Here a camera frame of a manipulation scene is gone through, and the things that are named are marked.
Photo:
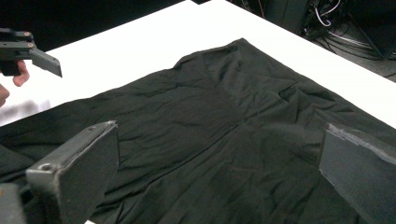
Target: black cable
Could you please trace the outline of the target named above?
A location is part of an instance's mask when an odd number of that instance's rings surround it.
[[[337,53],[332,49],[332,47],[330,47],[330,44],[329,44],[329,42],[327,42],[325,36],[322,36],[322,40],[327,44],[327,47],[329,47],[329,50],[331,50],[334,54],[337,54]]]
[[[389,75],[386,75],[386,76],[384,76],[384,77],[392,77],[392,76],[395,76],[396,75],[396,72],[395,73],[392,73],[392,74],[389,74]]]
[[[332,38],[328,38],[328,40],[330,40],[330,41],[334,42],[335,44],[338,44],[338,45],[340,45],[340,46],[342,46],[344,48],[355,50],[358,53],[367,54],[367,55],[372,56],[372,57],[378,57],[378,55],[376,54],[376,52],[373,49],[372,50],[368,50],[368,49],[365,49],[365,48],[360,48],[359,46],[353,46],[353,45],[349,45],[349,44],[346,44],[346,43],[342,43],[342,42],[339,42],[339,41],[334,40]]]
[[[347,51],[347,50],[345,50],[345,49],[341,49],[341,48],[335,46],[335,45],[332,44],[332,43],[329,43],[329,45],[331,45],[331,46],[333,46],[334,48],[337,48],[337,49],[339,49],[339,50],[341,50],[341,51],[343,51],[343,52],[345,52],[345,53],[348,53],[348,54],[350,54],[350,55],[353,55],[353,56],[355,56],[355,57],[359,57],[359,58],[363,58],[363,59],[371,60],[371,61],[381,61],[380,58],[369,58],[369,57],[365,57],[365,56],[362,56],[362,55],[359,55],[359,54],[352,53],[352,52]]]
[[[244,9],[245,9],[245,10],[248,10],[247,6],[245,6],[244,0],[241,0],[241,2],[242,2],[242,5],[244,6]]]
[[[336,8],[338,8],[338,6],[340,6],[340,3],[341,3],[341,0],[338,0],[337,4],[332,9],[328,10],[325,13],[321,13],[320,16],[322,17],[324,15],[327,15],[327,14],[333,12]]]
[[[264,10],[263,10],[263,7],[262,7],[262,0],[258,0],[258,2],[259,2],[260,10],[262,11],[262,18],[265,19]]]
[[[326,49],[328,51],[332,51],[333,53],[337,54],[333,49],[329,49],[329,47],[327,47],[326,45],[324,45],[322,42],[318,41],[317,39],[313,39],[312,41],[317,42],[324,49]]]
[[[392,54],[390,54],[389,60],[396,61],[396,51],[393,51]]]
[[[335,37],[335,38],[342,39],[342,40],[344,40],[344,41],[346,41],[346,42],[348,42],[348,43],[351,43],[351,44],[353,44],[353,45],[358,45],[358,46],[361,46],[361,47],[366,48],[366,49],[371,49],[370,45],[367,44],[367,43],[363,43],[363,42],[360,42],[360,41],[354,40],[354,39],[345,38],[345,37],[343,37],[343,36],[336,35],[336,34],[330,32],[330,31],[327,32],[327,33],[328,33],[329,35],[332,35],[332,36]]]
[[[362,50],[366,50],[366,51],[370,51],[371,50],[372,52],[374,52],[374,50],[372,48],[366,48],[366,47],[362,47],[362,46],[359,46],[359,45],[354,45],[354,44],[349,44],[347,42],[342,42],[342,41],[339,41],[336,37],[333,37],[331,35],[327,35],[327,37],[332,42],[337,43],[337,44],[342,45],[342,46],[348,46],[348,47],[353,48],[353,49],[362,49]]]
[[[350,25],[349,25],[349,21],[347,21],[346,22],[346,29],[345,29],[345,31],[343,32],[343,33],[341,33],[339,36],[343,36],[343,35],[346,35],[347,34],[347,32],[349,31],[349,27],[350,27]]]

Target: black cloth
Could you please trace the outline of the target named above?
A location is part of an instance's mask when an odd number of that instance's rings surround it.
[[[240,39],[0,128],[0,181],[84,128],[119,124],[97,223],[364,223],[318,171],[326,122],[394,129]]]

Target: finger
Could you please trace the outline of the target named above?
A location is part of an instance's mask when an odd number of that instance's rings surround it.
[[[3,85],[0,84],[0,106],[4,105],[6,103],[6,99],[9,96],[9,91],[4,88]]]
[[[18,77],[14,77],[12,80],[14,84],[18,87],[23,85],[27,80],[29,80],[29,71],[26,68],[26,63],[24,61],[18,61],[18,68],[20,69],[21,75]]]

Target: floor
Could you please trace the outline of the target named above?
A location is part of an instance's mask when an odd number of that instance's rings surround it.
[[[387,60],[379,58],[352,21],[342,23],[331,32],[313,42],[381,77],[396,82],[396,57]],[[355,41],[359,41],[359,45],[351,43]]]

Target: white table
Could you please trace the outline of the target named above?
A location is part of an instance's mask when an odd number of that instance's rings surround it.
[[[184,55],[241,37],[396,128],[395,83],[225,0],[202,5],[185,1],[49,51],[60,60],[64,78],[30,64],[31,79],[22,88],[0,77],[11,91],[7,104],[0,108],[0,125],[125,85],[171,68]]]

